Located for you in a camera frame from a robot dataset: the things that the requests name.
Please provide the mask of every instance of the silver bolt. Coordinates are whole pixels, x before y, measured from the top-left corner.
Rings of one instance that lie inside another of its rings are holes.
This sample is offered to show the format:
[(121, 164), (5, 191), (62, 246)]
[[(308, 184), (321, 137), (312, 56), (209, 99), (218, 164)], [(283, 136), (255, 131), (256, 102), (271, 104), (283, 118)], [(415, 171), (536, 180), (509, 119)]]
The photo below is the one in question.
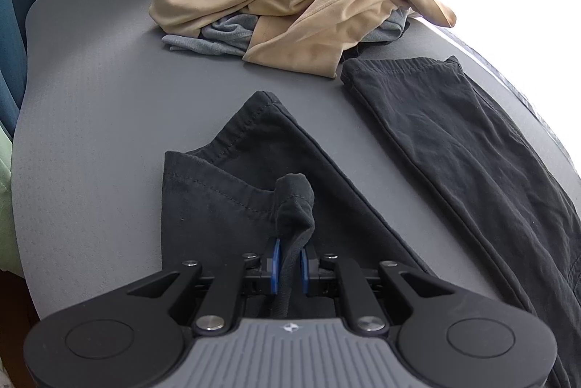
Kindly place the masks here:
[(196, 321), (196, 326), (202, 330), (218, 330), (224, 327), (224, 320), (220, 316), (208, 314), (207, 316), (199, 317)]
[(366, 332), (375, 332), (385, 327), (385, 323), (377, 316), (363, 316), (357, 320), (357, 326)]

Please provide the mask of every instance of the gray table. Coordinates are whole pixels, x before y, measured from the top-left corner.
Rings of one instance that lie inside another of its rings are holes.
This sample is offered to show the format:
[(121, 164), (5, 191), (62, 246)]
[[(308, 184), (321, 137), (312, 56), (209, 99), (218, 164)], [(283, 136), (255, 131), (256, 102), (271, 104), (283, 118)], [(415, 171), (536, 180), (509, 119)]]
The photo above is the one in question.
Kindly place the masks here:
[[(160, 269), (164, 152), (206, 144), (261, 89), (281, 99), (441, 278), (496, 297), (340, 80), (170, 52), (147, 15), (150, 1), (38, 0), (28, 14), (28, 85), (12, 192), (24, 272), (41, 317)], [(552, 139), (455, 45), (413, 21), (376, 55), (456, 55), (514, 118), (579, 209), (579, 180)]]

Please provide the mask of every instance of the light green curtain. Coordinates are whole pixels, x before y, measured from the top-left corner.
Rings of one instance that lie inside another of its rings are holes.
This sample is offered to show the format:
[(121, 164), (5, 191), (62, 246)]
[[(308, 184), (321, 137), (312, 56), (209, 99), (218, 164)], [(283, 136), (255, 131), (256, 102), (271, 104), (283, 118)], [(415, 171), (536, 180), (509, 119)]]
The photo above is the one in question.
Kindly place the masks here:
[(0, 269), (24, 276), (12, 215), (11, 162), (12, 142), (0, 130)]

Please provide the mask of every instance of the white logo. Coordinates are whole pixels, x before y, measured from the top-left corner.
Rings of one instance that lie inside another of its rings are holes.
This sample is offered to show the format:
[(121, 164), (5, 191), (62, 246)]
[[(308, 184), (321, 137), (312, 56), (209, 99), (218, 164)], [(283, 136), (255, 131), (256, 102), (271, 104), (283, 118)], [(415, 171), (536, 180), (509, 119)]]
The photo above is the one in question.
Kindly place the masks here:
[(298, 326), (294, 322), (287, 322), (284, 326), (281, 326), (281, 329), (284, 329), (287, 332), (296, 332), (301, 329), (301, 326)]

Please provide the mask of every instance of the black pants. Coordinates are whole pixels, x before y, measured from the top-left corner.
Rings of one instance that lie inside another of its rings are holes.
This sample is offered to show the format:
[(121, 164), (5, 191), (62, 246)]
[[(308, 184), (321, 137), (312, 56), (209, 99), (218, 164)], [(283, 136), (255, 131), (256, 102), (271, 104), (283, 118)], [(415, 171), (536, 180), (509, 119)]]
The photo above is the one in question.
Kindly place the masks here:
[[(289, 177), (297, 173), (304, 176)], [(304, 205), (309, 184), (310, 208)], [(286, 199), (293, 206), (281, 210)], [(264, 91), (254, 93), (210, 144), (187, 154), (167, 152), (163, 265), (195, 259), (213, 271), (232, 255), (262, 252), (270, 236), (282, 237), (292, 250), (297, 236), (290, 229), (297, 223), (306, 229), (310, 212), (316, 223), (310, 242), (320, 255), (350, 256), (363, 268), (389, 259), (428, 271), (277, 97)], [(328, 315), (322, 302), (310, 307), (298, 293), (289, 315)]]
[(551, 327), (551, 383), (581, 386), (579, 217), (514, 122), (454, 57), (353, 59), (341, 79), (449, 211), (505, 300)]

